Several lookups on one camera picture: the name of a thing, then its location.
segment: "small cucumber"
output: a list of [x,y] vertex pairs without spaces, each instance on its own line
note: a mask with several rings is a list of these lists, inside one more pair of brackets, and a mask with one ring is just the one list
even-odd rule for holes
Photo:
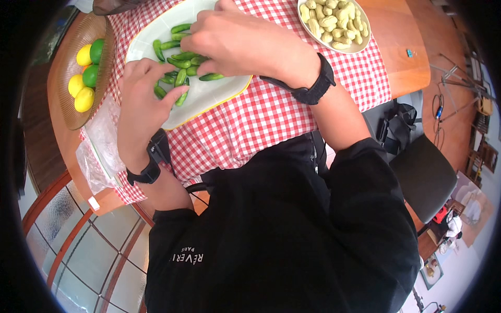
[[190,28],[190,26],[191,26],[191,23],[186,23],[186,24],[181,24],[181,25],[174,26],[170,30],[170,33],[171,34],[176,34],[178,32],[186,31],[186,30],[188,30]]
[[159,100],[162,100],[165,95],[167,95],[167,92],[160,86],[156,86],[153,91],[155,92],[155,95]]
[[179,61],[179,60],[167,58],[167,62],[171,63],[172,65],[174,65],[175,67],[180,68],[180,69],[187,69],[191,66],[191,62],[188,60]]
[[176,82],[174,83],[174,87],[182,86],[185,81],[186,81],[186,70],[180,69],[179,74],[177,74],[176,76]]
[[181,46],[181,42],[180,41],[172,40],[172,41],[167,41],[166,43],[162,43],[160,45],[160,48],[162,50],[167,50],[167,49],[170,49],[170,48],[175,48],[175,47],[180,47],[180,46]]
[[174,78],[172,76],[165,76],[165,77],[160,78],[160,80],[168,85],[174,84]]
[[218,73],[211,73],[211,74],[207,74],[207,75],[204,75],[204,76],[200,76],[200,80],[203,81],[203,82],[208,82],[208,81],[215,81],[215,80],[218,80],[218,79],[221,79],[223,78],[224,76],[221,75],[221,74],[218,74]]
[[192,65],[200,65],[203,62],[207,61],[209,58],[208,57],[194,57],[190,60]]
[[172,40],[177,40],[177,41],[181,41],[181,39],[183,39],[184,37],[186,36],[189,36],[191,34],[188,34],[188,33],[176,33],[176,34],[172,34]]
[[186,74],[188,76],[196,76],[196,70],[198,70],[198,66],[192,66],[186,69]]
[[200,56],[199,54],[195,53],[195,52],[191,52],[191,51],[186,51],[186,52],[183,52],[181,54],[178,54],[178,55],[172,55],[170,56],[171,58],[173,58],[174,60],[191,60],[193,59],[194,57],[198,57]]
[[160,59],[160,61],[165,61],[165,58],[163,56],[163,52],[161,49],[161,45],[162,45],[162,43],[160,42],[160,40],[158,40],[158,39],[154,40],[153,41],[153,51],[155,52],[157,58]]
[[[189,78],[186,78],[184,85],[189,86]],[[184,94],[181,95],[181,97],[179,97],[179,99],[176,100],[175,104],[177,107],[180,107],[183,105],[183,102],[186,99],[186,96],[188,96],[188,92],[185,92]]]
[[164,75],[166,75],[166,76],[176,77],[176,76],[177,76],[177,73],[178,73],[177,71],[172,71],[172,72],[167,72],[167,73],[165,73]]

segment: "red object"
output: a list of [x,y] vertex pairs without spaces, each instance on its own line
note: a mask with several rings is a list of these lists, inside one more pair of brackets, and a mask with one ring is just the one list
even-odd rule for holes
[[[115,36],[116,64],[105,97],[111,93],[121,105],[117,81],[123,75],[131,40],[179,2],[147,1],[130,11],[108,16]],[[351,94],[361,112],[392,99],[386,68],[372,35],[364,51],[341,54],[324,48],[304,30],[298,17],[297,1],[240,0],[236,4],[248,15],[294,31],[322,53],[332,64],[334,76]],[[289,92],[253,77],[242,94],[167,132],[167,136],[177,178],[185,183],[216,167],[241,167],[258,151],[316,128],[307,105],[298,103]],[[137,185],[129,185],[125,172],[118,176],[123,187],[114,189],[124,203],[146,198]]]
[[440,224],[443,221],[443,218],[447,216],[447,208],[445,205],[440,209],[440,211],[433,217],[433,220],[437,223]]

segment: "wall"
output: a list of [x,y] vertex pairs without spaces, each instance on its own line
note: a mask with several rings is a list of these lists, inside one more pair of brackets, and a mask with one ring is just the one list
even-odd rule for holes
[[31,181],[29,173],[26,174],[26,183],[25,183],[25,194],[20,197],[18,200],[19,211],[21,213],[21,219],[25,216],[26,212],[33,204],[33,202],[37,199],[38,195],[35,191],[33,183]]
[[[485,80],[490,82],[487,71],[482,69]],[[494,106],[494,113],[490,117],[489,130],[486,134],[488,143],[501,153],[501,141],[499,140],[500,114],[497,106]],[[466,289],[471,284],[481,261],[487,252],[490,238],[494,230],[495,222],[498,219],[499,205],[501,200],[501,162],[497,165],[495,173],[491,173],[484,167],[482,170],[482,192],[494,205],[494,213],[484,226],[480,234],[475,239],[473,245],[468,248],[463,240],[458,240],[459,252],[452,252],[445,261],[441,262],[444,272],[443,277],[433,286],[431,290],[426,289],[423,277],[418,274],[414,288],[423,297],[423,304],[426,306],[431,302],[438,302],[447,306],[446,312],[453,312],[456,304],[463,296]],[[431,305],[425,313],[434,312],[436,306]],[[411,293],[403,305],[401,312],[418,313],[419,309],[416,300]]]

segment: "hand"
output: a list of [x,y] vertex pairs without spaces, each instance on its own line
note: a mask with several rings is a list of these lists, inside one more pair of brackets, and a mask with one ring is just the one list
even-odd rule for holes
[[181,40],[183,51],[210,57],[198,74],[265,75],[293,88],[311,87],[320,73],[313,47],[294,32],[238,10],[232,0],[220,0],[215,11],[201,11]]
[[149,163],[146,151],[151,137],[169,118],[175,101],[189,86],[172,89],[163,100],[153,93],[155,83],[174,65],[158,64],[151,59],[131,61],[125,65],[124,75],[118,81],[122,93],[122,110],[118,120],[118,154],[125,166],[139,174]]

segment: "plastic bag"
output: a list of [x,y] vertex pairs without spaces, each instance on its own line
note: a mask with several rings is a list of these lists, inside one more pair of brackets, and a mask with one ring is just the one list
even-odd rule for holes
[[117,173],[125,171],[117,149],[120,108],[108,95],[92,120],[82,128],[85,140],[76,151],[77,161],[94,195],[106,187],[122,187]]

